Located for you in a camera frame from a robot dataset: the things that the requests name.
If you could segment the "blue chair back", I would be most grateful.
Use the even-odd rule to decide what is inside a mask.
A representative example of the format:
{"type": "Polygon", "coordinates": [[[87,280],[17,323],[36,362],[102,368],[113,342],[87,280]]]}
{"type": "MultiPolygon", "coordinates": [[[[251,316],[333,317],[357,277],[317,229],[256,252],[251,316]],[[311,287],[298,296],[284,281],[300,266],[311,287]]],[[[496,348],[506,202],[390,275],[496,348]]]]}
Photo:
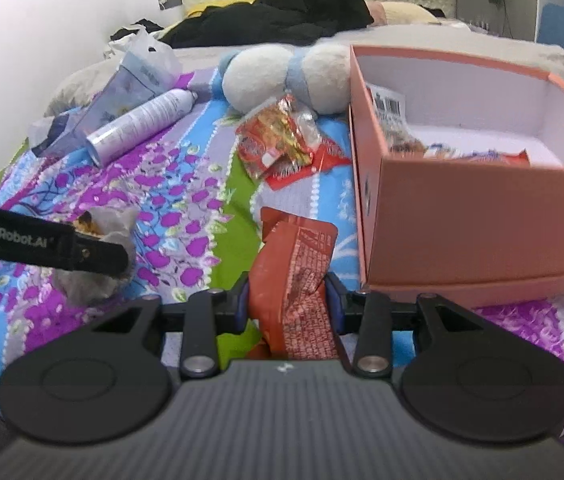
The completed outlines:
{"type": "Polygon", "coordinates": [[[540,15],[538,44],[554,44],[564,49],[564,6],[547,3],[540,15]]]}

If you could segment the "blue white plush toy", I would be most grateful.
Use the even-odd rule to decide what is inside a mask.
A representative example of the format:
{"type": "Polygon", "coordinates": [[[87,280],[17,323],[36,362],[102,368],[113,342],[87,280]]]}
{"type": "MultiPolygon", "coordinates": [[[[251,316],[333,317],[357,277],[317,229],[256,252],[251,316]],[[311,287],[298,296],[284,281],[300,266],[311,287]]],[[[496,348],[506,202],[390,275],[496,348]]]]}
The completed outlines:
{"type": "Polygon", "coordinates": [[[218,70],[224,97],[241,114],[285,91],[319,115],[343,113],[350,103],[350,51],[342,44],[258,44],[226,55],[218,70]]]}

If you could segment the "grey clear snack pouch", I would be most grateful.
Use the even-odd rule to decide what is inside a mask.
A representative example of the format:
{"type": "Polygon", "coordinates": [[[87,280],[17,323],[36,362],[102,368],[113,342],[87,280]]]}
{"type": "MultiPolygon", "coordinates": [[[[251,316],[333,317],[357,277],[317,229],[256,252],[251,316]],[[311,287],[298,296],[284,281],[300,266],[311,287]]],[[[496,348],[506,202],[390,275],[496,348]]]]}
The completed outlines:
{"type": "Polygon", "coordinates": [[[133,231],[138,217],[135,206],[92,207],[73,221],[77,261],[52,276],[53,286],[71,306],[104,304],[129,283],[136,263],[133,231]]]}

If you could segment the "black clothing pile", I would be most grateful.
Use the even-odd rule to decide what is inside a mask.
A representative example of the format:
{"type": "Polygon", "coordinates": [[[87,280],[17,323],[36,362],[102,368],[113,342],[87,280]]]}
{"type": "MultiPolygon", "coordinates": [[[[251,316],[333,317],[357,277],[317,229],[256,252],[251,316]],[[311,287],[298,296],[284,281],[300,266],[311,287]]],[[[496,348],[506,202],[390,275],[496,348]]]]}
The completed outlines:
{"type": "Polygon", "coordinates": [[[366,0],[255,0],[208,6],[160,37],[174,49],[290,44],[306,47],[373,24],[366,0]]]}

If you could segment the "pink cardboard storage box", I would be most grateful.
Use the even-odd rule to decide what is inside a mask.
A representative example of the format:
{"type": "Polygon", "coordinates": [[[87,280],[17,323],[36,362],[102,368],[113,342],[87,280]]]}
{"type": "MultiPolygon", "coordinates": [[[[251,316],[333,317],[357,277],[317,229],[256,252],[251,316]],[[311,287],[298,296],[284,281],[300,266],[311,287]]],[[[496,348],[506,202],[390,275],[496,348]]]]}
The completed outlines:
{"type": "Polygon", "coordinates": [[[564,80],[453,52],[355,46],[349,109],[360,278],[401,300],[468,307],[564,294],[564,80]],[[404,96],[412,131],[527,165],[389,151],[371,86],[404,96]]]}

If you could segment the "blue snack bag in box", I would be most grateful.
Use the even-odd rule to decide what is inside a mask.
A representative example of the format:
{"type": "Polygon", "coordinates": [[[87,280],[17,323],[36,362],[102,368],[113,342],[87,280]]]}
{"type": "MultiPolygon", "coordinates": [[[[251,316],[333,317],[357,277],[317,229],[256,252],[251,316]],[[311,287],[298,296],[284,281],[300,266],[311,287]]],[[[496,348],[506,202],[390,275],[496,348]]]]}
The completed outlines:
{"type": "Polygon", "coordinates": [[[447,144],[431,144],[424,152],[425,158],[457,159],[461,162],[500,162],[512,166],[529,166],[530,160],[525,150],[518,153],[505,153],[496,150],[461,152],[447,144]]]}

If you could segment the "translucent blue zip bag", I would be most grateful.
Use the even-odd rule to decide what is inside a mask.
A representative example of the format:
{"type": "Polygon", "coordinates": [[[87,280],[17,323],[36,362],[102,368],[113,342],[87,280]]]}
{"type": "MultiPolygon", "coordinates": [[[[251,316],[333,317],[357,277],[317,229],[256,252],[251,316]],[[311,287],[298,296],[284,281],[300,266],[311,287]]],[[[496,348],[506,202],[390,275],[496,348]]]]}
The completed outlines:
{"type": "Polygon", "coordinates": [[[43,118],[28,130],[37,157],[63,157],[87,136],[175,87],[182,73],[175,51],[147,32],[125,49],[68,76],[55,90],[43,118]]]}

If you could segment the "grey duvet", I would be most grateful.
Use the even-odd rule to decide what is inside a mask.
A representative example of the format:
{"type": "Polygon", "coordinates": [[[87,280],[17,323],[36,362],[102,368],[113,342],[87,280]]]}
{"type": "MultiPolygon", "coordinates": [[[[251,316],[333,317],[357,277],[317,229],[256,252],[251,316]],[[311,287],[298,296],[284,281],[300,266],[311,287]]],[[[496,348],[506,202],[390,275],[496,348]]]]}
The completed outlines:
{"type": "MultiPolygon", "coordinates": [[[[471,32],[448,25],[410,24],[370,27],[321,38],[319,44],[359,44],[456,52],[539,68],[564,79],[564,48],[471,32]]],[[[103,61],[77,70],[52,93],[44,116],[56,116],[88,104],[114,75],[124,51],[111,52],[103,61]]]]}

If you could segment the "dark red foil snack packet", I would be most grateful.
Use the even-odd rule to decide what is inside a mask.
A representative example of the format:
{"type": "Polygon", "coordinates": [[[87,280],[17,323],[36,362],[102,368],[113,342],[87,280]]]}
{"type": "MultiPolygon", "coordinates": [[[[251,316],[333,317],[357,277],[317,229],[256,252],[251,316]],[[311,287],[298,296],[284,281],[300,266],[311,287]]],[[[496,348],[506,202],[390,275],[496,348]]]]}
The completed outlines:
{"type": "Polygon", "coordinates": [[[248,316],[261,340],[253,360],[332,360],[338,357],[324,279],[338,229],[330,222],[264,207],[262,247],[248,271],[248,316]]]}

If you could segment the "dark dried meat snack bag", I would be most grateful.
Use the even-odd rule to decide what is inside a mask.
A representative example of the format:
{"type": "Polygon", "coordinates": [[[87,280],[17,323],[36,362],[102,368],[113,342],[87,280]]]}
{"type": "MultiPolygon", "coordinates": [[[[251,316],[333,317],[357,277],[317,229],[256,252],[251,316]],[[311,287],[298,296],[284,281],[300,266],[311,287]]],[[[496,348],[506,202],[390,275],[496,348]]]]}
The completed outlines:
{"type": "Polygon", "coordinates": [[[366,84],[388,150],[393,154],[422,157],[426,146],[412,136],[406,118],[406,98],[389,88],[366,84]]]}

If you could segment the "white spray can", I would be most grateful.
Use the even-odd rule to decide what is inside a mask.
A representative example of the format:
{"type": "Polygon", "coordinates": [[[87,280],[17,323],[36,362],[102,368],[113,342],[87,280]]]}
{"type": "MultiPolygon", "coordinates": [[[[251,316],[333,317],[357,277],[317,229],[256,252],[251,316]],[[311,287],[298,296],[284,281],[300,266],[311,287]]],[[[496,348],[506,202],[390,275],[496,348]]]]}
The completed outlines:
{"type": "Polygon", "coordinates": [[[114,119],[87,136],[87,151],[103,168],[190,114],[197,94],[172,89],[114,119]]]}

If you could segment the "beige pillow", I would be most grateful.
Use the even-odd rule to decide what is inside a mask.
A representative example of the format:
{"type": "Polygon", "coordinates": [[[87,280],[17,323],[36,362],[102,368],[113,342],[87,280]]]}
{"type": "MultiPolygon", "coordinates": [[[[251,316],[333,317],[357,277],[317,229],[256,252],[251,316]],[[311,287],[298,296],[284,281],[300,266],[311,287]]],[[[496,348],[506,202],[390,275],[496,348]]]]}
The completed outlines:
{"type": "Polygon", "coordinates": [[[372,0],[367,0],[366,3],[373,18],[373,26],[439,23],[434,14],[414,3],[372,0]]]}

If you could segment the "floral purple bed sheet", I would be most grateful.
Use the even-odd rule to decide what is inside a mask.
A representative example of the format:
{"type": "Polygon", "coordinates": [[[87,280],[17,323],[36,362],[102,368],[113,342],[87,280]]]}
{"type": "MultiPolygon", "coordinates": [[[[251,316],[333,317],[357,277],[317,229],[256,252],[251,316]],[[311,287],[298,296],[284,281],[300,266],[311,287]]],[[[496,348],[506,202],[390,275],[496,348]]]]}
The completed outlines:
{"type": "MultiPolygon", "coordinates": [[[[122,290],[127,298],[180,301],[210,286],[231,286],[258,253],[262,207],[335,224],[332,271],[348,288],[358,287],[352,167],[281,191],[257,184],[236,154],[238,116],[217,71],[186,74],[180,84],[197,95],[192,112],[110,166],[94,166],[85,151],[42,159],[21,150],[0,174],[0,207],[53,221],[74,220],[95,206],[137,208],[137,263],[122,290]]],[[[50,270],[0,261],[0,373],[100,314],[97,307],[69,304],[50,270]]]]}

